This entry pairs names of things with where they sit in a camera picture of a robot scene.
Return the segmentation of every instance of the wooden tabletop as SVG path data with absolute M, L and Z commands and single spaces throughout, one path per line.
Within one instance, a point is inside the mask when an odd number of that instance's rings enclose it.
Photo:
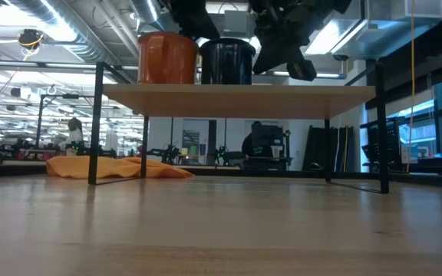
M 374 87 L 107 84 L 104 94 L 144 116 L 330 119 L 374 97 Z

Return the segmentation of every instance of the person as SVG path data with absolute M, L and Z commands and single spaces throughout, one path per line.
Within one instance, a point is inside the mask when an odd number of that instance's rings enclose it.
M 252 124 L 252 128 L 261 126 L 259 121 Z M 270 146 L 258 146 L 254 147 L 252 144 L 252 133 L 243 140 L 242 153 L 248 157 L 272 157 L 272 149 Z
M 61 150 L 66 150 L 66 145 L 72 142 L 82 142 L 83 141 L 83 124 L 76 117 L 73 117 L 68 122 L 69 137 L 64 141 L 59 143 Z

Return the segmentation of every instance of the wooden shelf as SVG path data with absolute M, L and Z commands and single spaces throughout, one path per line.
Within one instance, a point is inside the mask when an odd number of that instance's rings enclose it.
M 155 117 L 330 119 L 374 97 L 374 87 L 107 84 L 104 94 Z

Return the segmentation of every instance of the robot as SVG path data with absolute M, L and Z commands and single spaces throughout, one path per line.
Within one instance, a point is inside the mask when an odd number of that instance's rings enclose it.
M 160 0 L 188 38 L 219 38 L 219 32 L 206 11 L 206 0 Z M 323 27 L 331 12 L 344 13 L 351 0 L 249 0 L 256 18 L 255 35 L 262 49 L 253 72 L 261 74 L 280 64 L 292 78 L 313 81 L 316 70 L 307 61 L 301 46 L 310 43 L 314 30 Z

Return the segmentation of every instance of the computer monitor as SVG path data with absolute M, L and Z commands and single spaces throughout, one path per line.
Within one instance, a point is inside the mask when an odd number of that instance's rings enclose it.
M 252 126 L 253 146 L 284 146 L 284 131 L 280 126 Z

